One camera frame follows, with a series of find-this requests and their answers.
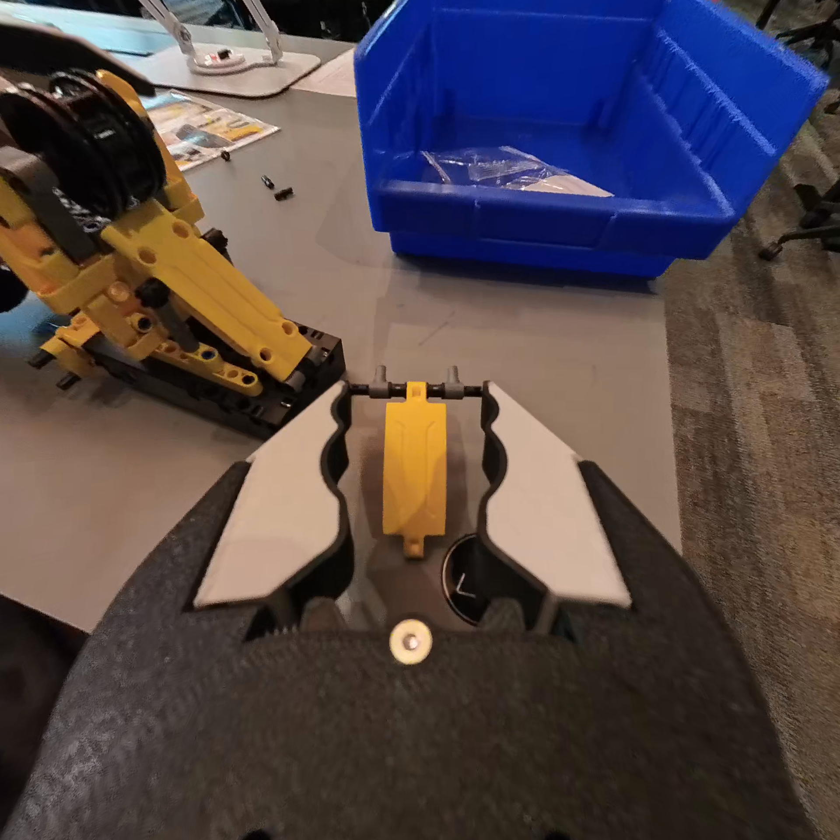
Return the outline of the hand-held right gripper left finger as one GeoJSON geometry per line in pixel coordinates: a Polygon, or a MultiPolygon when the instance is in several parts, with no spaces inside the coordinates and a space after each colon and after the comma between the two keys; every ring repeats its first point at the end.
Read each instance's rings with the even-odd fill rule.
{"type": "Polygon", "coordinates": [[[340,480],[351,403],[339,381],[248,458],[194,609],[252,605],[274,627],[349,625],[340,598],[354,546],[340,480]]]}

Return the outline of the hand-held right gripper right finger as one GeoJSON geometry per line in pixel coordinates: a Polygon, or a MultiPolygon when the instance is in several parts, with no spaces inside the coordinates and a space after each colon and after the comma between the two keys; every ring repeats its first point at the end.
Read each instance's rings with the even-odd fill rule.
{"type": "Polygon", "coordinates": [[[551,632],[566,605],[627,610],[633,598],[581,470],[582,459],[499,384],[482,386],[479,582],[551,632]]]}

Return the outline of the yellow panel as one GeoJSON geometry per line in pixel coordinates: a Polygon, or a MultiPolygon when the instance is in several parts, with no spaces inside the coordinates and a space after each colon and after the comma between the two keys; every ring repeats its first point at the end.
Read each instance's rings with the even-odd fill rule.
{"type": "Polygon", "coordinates": [[[445,535],[447,520],[447,403],[482,396],[451,365],[444,381],[390,381],[379,365],[373,381],[350,383],[356,398],[386,402],[382,465],[382,531],[402,541],[410,561],[425,555],[429,537],[445,535]]]}

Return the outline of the yellow toy vehicle model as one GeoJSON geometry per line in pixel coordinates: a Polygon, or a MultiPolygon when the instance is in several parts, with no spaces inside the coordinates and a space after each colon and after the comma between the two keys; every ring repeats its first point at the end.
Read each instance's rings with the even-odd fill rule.
{"type": "Polygon", "coordinates": [[[286,317],[231,262],[127,81],[58,72],[2,91],[2,312],[57,316],[30,357],[65,391],[99,370],[267,440],[326,395],[350,426],[339,338],[286,317]]]}

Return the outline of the round black table grommet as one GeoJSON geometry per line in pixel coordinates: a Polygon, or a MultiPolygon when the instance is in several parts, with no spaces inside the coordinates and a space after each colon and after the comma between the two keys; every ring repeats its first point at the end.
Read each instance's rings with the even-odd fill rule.
{"type": "Polygon", "coordinates": [[[441,581],[449,609],[470,629],[521,631],[518,577],[477,532],[456,540],[444,557],[441,581]]]}

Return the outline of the blue plastic storage bin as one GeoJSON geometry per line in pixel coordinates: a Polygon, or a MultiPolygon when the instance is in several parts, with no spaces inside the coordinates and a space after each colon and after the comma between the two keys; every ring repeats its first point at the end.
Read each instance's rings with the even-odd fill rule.
{"type": "Polygon", "coordinates": [[[394,2],[354,76],[375,230],[398,254],[654,278],[745,214],[828,77],[721,3],[394,2]],[[510,146],[614,194],[426,178],[510,146]]]}

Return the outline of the empty clear plastic bags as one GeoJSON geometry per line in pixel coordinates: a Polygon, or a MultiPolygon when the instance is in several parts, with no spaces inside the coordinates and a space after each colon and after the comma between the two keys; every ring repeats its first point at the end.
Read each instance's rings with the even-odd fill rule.
{"type": "Polygon", "coordinates": [[[447,186],[480,186],[514,192],[589,197],[613,197],[592,184],[539,157],[510,146],[423,151],[427,179],[447,186]]]}

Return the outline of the yellow sticker sheet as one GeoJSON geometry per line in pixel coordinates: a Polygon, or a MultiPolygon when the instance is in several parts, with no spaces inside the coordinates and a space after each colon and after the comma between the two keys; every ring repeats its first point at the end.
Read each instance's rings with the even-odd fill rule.
{"type": "Polygon", "coordinates": [[[222,160],[221,150],[232,155],[280,131],[276,125],[180,91],[164,91],[141,102],[183,172],[222,160]]]}

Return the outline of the black office chair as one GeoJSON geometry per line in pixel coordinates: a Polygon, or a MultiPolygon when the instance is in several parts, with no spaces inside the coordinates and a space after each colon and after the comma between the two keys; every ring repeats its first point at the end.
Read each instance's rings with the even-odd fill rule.
{"type": "Polygon", "coordinates": [[[758,253],[764,261],[776,259],[786,244],[793,241],[816,240],[824,251],[839,253],[839,180],[824,192],[814,185],[794,185],[797,200],[804,211],[799,223],[790,231],[770,242],[758,253]]]}

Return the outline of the printed paper sheet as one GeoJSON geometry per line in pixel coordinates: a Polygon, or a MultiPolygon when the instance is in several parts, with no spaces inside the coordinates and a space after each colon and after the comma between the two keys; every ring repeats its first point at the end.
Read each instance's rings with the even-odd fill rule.
{"type": "Polygon", "coordinates": [[[355,99],[354,49],[348,49],[320,65],[312,73],[295,82],[291,89],[355,99]]]}

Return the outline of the white book stand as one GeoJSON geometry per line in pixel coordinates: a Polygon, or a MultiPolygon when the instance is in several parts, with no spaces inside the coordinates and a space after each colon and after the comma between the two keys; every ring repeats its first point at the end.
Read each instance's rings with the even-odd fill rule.
{"type": "Polygon", "coordinates": [[[245,1],[267,47],[236,48],[195,41],[165,2],[142,1],[145,11],[173,37],[175,46],[143,58],[139,72],[156,88],[264,99],[291,88],[321,65],[310,54],[285,51],[280,31],[258,1],[245,1]]]}

